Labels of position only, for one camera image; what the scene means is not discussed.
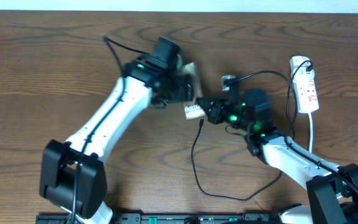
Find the brown tabletop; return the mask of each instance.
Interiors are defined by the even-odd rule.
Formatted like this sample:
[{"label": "brown tabletop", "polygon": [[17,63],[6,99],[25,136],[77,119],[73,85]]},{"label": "brown tabletop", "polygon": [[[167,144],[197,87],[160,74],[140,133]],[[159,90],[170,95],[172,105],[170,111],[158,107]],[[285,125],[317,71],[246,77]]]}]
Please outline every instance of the brown tabletop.
[{"label": "brown tabletop", "polygon": [[[357,14],[0,11],[0,223],[62,212],[38,193],[42,151],[84,125],[115,85],[119,72],[101,33],[144,51],[159,36],[175,41],[198,64],[207,96],[222,95],[223,75],[266,69],[288,75],[292,56],[308,56],[320,104],[313,113],[314,153],[358,164]],[[123,62],[137,56],[117,51]],[[288,127],[284,81],[260,75],[246,88],[267,90],[275,122]],[[180,105],[170,105],[145,110],[129,126],[107,164],[110,207],[233,213],[308,204],[286,175],[248,202],[205,197],[190,161],[198,120],[184,117]],[[307,147],[307,115],[295,127],[297,142]],[[201,185],[212,194],[247,197],[278,174],[223,124],[206,123],[195,150]]]}]

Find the white wall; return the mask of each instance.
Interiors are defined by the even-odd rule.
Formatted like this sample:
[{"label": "white wall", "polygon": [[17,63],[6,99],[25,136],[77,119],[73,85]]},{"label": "white wall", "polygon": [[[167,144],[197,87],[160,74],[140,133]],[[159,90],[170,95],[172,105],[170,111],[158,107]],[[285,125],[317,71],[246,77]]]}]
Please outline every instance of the white wall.
[{"label": "white wall", "polygon": [[358,13],[358,0],[0,0],[0,9]]}]

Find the white cable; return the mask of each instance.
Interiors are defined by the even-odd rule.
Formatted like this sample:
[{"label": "white cable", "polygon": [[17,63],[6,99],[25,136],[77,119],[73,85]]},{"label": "white cable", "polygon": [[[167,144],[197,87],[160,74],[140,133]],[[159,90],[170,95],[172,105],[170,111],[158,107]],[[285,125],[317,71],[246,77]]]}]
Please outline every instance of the white cable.
[{"label": "white cable", "polygon": [[311,113],[309,115],[309,127],[310,127],[310,137],[309,137],[309,152],[311,153],[313,150],[313,119],[311,117]]}]

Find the wooden table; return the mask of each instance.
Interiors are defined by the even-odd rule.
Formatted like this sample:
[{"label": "wooden table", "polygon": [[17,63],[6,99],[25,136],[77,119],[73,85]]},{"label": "wooden table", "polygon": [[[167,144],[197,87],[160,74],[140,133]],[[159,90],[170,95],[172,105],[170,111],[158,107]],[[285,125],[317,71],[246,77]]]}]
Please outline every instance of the wooden table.
[{"label": "wooden table", "polygon": [[[314,62],[320,109],[313,113],[314,152],[339,164],[358,164],[358,15],[152,12],[0,11],[0,223],[33,223],[61,212],[39,196],[42,151],[64,141],[96,111],[119,72],[101,33],[150,51],[159,36],[181,46],[200,69],[204,95],[221,95],[221,76],[258,70],[288,74],[293,55]],[[118,49],[123,62],[137,55]],[[267,90],[283,128],[286,85],[274,75],[247,80]],[[308,204],[286,175],[254,199],[205,197],[197,188],[190,149],[198,120],[180,105],[146,110],[130,125],[107,164],[113,208],[143,212],[244,212]],[[307,146],[308,120],[296,122]],[[205,124],[195,160],[207,192],[247,197],[278,173],[252,157],[224,125]]]}]

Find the white power strip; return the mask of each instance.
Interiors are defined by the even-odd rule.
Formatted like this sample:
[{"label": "white power strip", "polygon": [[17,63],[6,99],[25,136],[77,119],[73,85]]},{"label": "white power strip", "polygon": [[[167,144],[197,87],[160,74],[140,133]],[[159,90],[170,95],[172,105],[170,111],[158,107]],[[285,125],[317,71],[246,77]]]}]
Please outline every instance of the white power strip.
[{"label": "white power strip", "polygon": [[[309,58],[305,56],[294,56],[291,58],[291,77],[297,68],[306,60],[309,60]],[[304,63],[296,72],[295,78],[293,79],[299,113],[311,113],[319,108],[316,85],[314,84],[314,70],[306,71],[309,65],[310,62]]]}]

